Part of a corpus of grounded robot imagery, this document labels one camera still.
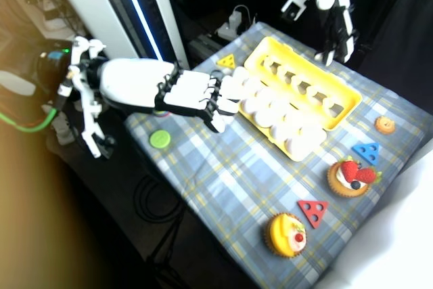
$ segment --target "blueberry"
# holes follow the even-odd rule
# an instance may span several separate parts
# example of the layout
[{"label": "blueberry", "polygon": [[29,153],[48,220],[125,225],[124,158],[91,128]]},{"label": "blueberry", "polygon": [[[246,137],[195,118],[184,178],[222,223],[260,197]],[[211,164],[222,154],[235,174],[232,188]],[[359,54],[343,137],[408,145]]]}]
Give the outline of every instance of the blueberry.
[{"label": "blueberry", "polygon": [[361,187],[361,183],[359,183],[358,181],[353,181],[350,186],[352,187],[352,189],[357,190]]}]

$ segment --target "light strip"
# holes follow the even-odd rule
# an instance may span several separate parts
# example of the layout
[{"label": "light strip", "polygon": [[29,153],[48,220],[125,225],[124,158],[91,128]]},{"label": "light strip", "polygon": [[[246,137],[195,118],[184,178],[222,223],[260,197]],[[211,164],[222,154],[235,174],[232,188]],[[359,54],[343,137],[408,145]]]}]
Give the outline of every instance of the light strip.
[{"label": "light strip", "polygon": [[147,21],[144,17],[143,11],[141,10],[141,7],[140,7],[140,4],[138,3],[138,0],[131,0],[131,1],[133,2],[135,11],[138,14],[141,25],[143,25],[144,31],[146,31],[147,37],[149,37],[150,44],[152,45],[152,48],[154,49],[156,57],[158,58],[158,60],[163,61],[160,50],[158,49],[158,46],[156,45],[154,36],[152,35],[152,32],[150,31],[149,25],[147,24]]}]

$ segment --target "table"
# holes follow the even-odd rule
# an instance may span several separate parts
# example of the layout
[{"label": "table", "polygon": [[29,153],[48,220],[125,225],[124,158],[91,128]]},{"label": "table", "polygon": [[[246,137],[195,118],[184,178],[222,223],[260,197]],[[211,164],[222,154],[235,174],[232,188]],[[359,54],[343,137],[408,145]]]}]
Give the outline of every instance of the table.
[{"label": "table", "polygon": [[[215,62],[230,53],[234,53],[235,63],[242,65],[265,36],[287,43],[313,61],[312,49],[257,23],[196,70],[210,72],[219,68]],[[335,131],[328,132],[327,140],[302,162],[291,161],[240,114],[222,134],[209,131],[199,118],[174,114],[164,118],[133,114],[125,122],[140,148],[189,207],[263,288],[311,286],[367,218],[419,144],[430,135],[433,116],[396,93],[339,63],[322,68],[360,91],[363,102]],[[392,135],[382,135],[374,129],[374,120],[381,115],[395,120],[397,129]],[[172,137],[169,147],[163,150],[149,144],[149,135],[158,129],[167,130]],[[357,157],[351,150],[354,145],[372,142],[381,146],[377,169],[383,172],[382,182],[372,185],[359,198],[341,198],[331,192],[326,180],[329,166],[348,155]],[[329,202],[318,229],[309,225],[298,200]],[[294,213],[306,225],[308,244],[293,259],[272,254],[263,241],[266,222],[280,212]]]}]

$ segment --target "robotic hand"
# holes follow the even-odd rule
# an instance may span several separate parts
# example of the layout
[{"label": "robotic hand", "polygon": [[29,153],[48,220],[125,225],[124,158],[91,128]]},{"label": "robotic hand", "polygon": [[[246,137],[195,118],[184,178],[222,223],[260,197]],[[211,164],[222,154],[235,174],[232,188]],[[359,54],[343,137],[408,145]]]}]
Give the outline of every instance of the robotic hand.
[{"label": "robotic hand", "polygon": [[[85,122],[82,136],[95,158],[108,157],[114,145],[97,123],[102,107],[95,93],[111,106],[131,112],[161,110],[199,116],[214,132],[225,130],[222,115],[238,111],[241,85],[231,76],[218,70],[211,74],[183,70],[177,63],[153,59],[108,60],[98,57],[104,47],[99,40],[76,37],[68,75],[58,91],[64,98],[73,87],[80,92]],[[81,59],[86,51],[89,59]]]},{"label": "robotic hand", "polygon": [[[306,9],[308,0],[287,0],[281,11],[283,17],[296,21]],[[317,53],[316,60],[329,66],[335,58],[347,62],[353,53],[356,33],[350,18],[350,0],[315,0],[319,10],[327,13],[323,24],[326,33],[323,52]]]}]

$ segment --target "green disc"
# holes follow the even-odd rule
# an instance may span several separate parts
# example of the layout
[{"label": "green disc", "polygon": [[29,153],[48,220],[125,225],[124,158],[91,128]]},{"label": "green disc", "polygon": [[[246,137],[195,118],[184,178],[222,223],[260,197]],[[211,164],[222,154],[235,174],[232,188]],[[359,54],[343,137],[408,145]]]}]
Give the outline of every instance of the green disc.
[{"label": "green disc", "polygon": [[158,130],[151,134],[149,141],[154,148],[162,149],[170,143],[170,133],[165,130]]}]

